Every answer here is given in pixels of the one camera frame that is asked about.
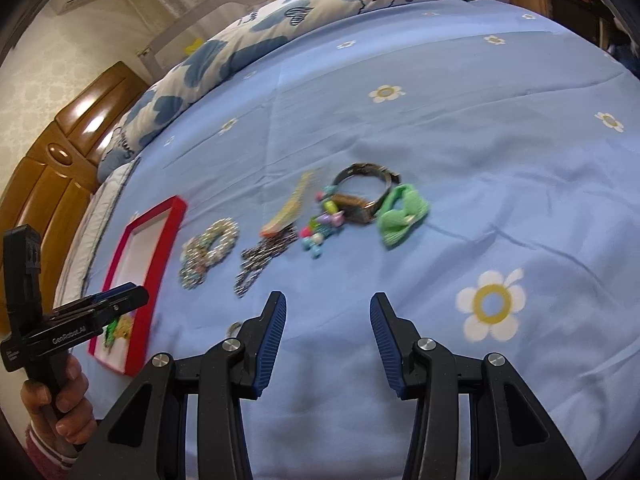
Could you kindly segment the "left hand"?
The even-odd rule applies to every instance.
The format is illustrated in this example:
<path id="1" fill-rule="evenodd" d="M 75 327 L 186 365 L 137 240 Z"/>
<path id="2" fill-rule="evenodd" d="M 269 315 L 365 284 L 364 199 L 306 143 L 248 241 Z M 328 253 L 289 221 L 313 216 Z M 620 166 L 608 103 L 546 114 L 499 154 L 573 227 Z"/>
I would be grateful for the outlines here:
<path id="1" fill-rule="evenodd" d="M 98 428 L 93 407 L 86 398 L 88 379 L 74 356 L 67 357 L 65 374 L 66 381 L 56 396 L 41 382 L 29 379 L 21 390 L 36 434 L 60 453 L 71 445 L 86 444 Z"/>

